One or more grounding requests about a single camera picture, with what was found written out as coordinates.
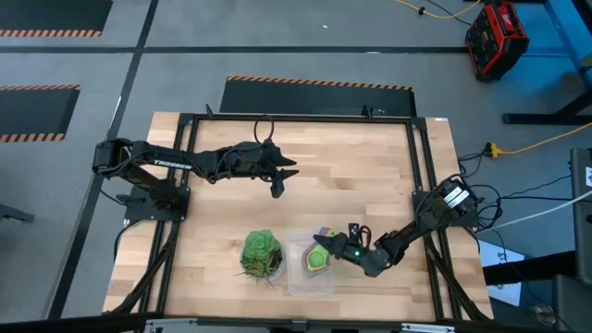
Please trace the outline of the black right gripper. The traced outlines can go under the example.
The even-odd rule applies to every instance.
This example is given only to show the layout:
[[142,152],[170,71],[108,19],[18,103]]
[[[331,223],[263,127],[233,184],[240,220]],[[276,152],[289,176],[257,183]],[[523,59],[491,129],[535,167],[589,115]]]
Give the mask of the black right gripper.
[[348,228],[347,234],[315,234],[313,238],[335,258],[361,267],[370,278],[378,277],[393,266],[392,257],[386,250],[370,248],[372,232],[368,226],[350,224]]

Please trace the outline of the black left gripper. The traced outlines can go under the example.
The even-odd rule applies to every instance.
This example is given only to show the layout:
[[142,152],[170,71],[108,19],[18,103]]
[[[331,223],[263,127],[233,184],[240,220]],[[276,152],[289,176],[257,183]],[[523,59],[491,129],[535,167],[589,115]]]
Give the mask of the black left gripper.
[[299,173],[286,170],[296,161],[282,155],[280,149],[270,140],[263,142],[241,142],[232,146],[220,159],[221,178],[260,179],[270,183],[271,195],[278,199],[284,192],[283,181]]

